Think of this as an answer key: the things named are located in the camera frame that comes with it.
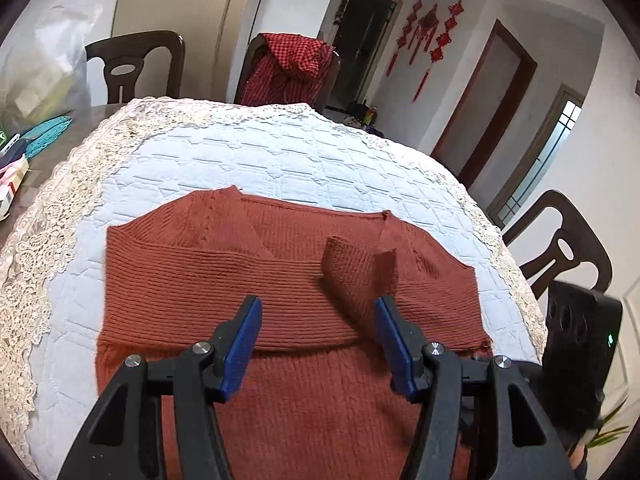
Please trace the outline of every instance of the lace trim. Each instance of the lace trim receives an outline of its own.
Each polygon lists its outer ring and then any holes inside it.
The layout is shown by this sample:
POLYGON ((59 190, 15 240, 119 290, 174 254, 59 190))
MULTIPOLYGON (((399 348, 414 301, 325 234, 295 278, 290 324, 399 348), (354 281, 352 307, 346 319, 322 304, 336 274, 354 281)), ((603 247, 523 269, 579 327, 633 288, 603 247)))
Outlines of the lace trim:
MULTIPOLYGON (((47 283, 75 257, 76 226, 101 204, 104 179, 118 171, 145 139, 178 126, 238 124, 314 113, 306 104, 246 108, 190 99, 133 100, 104 120, 65 162, 56 166, 0 252, 0 428, 29 469, 36 472, 26 440, 36 393, 29 355, 33 345, 50 330, 47 283)), ((491 250, 492 264, 508 284, 533 345, 542 355, 546 329, 538 303, 500 232, 456 179, 423 167, 421 161, 427 160, 426 156, 416 159, 414 150, 353 128, 332 126, 360 134, 369 146, 385 150, 405 166, 419 168, 428 179, 450 190, 472 219, 478 238, 491 250)))

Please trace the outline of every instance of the red checkered cloth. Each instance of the red checkered cloth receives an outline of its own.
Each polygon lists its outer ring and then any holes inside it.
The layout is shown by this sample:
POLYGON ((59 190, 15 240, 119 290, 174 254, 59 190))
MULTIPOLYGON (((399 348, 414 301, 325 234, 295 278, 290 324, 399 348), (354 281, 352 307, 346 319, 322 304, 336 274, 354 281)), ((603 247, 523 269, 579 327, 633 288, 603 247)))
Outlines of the red checkered cloth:
POLYGON ((241 104, 313 105, 331 65, 334 48, 299 34, 262 34, 269 53, 247 81, 241 104))

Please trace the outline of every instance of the metal screw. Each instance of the metal screw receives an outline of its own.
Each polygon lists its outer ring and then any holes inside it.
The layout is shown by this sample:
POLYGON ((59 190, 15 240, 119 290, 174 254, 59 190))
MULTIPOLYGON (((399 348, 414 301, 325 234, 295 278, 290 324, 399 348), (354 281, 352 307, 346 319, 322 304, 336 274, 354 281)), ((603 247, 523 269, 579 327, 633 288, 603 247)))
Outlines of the metal screw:
POLYGON ((199 341, 193 345, 194 354, 206 354, 211 350, 211 345, 206 341, 199 341))
POLYGON ((431 355, 442 355, 444 354, 444 346, 440 343, 429 343, 427 345, 427 352, 431 355))
POLYGON ((494 357, 494 362, 498 365, 498 368, 511 368, 511 359, 506 355, 498 355, 494 357))
POLYGON ((124 359, 124 364, 126 364, 129 368, 135 368, 142 362, 142 357, 138 354, 133 354, 124 359))

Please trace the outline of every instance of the quilted mat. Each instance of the quilted mat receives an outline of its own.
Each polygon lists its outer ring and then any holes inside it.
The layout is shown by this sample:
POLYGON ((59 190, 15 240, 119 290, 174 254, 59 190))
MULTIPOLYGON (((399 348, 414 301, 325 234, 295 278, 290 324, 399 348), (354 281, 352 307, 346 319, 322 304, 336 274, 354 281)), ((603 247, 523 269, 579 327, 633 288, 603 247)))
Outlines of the quilted mat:
MULTIPOLYGON (((136 106, 119 113, 124 118, 136 106)), ((332 123, 308 107, 283 107, 267 118, 245 114, 204 127, 178 125, 146 138, 102 182, 102 203, 76 227, 75 258, 49 283, 50 333, 30 356, 38 390, 27 432, 42 477, 57 476, 97 399, 94 357, 104 308, 107 226, 196 189, 235 184, 245 193, 331 209, 391 210, 474 267, 494 352, 537 361, 513 291, 452 192, 452 179, 423 153, 332 123)))

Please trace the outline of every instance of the doorway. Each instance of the doorway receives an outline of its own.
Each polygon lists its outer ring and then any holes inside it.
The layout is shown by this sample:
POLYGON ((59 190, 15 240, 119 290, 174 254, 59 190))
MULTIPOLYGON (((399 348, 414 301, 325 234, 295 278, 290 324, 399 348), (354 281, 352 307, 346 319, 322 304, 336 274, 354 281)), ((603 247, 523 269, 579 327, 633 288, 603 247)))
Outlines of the doorway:
POLYGON ((335 13, 337 31, 332 44, 342 63, 329 97, 330 109, 343 112, 360 97, 377 63, 380 45, 391 30, 389 24, 397 4, 396 0, 340 2, 335 13))
POLYGON ((469 189, 500 142, 538 64, 496 20, 431 156, 469 189))

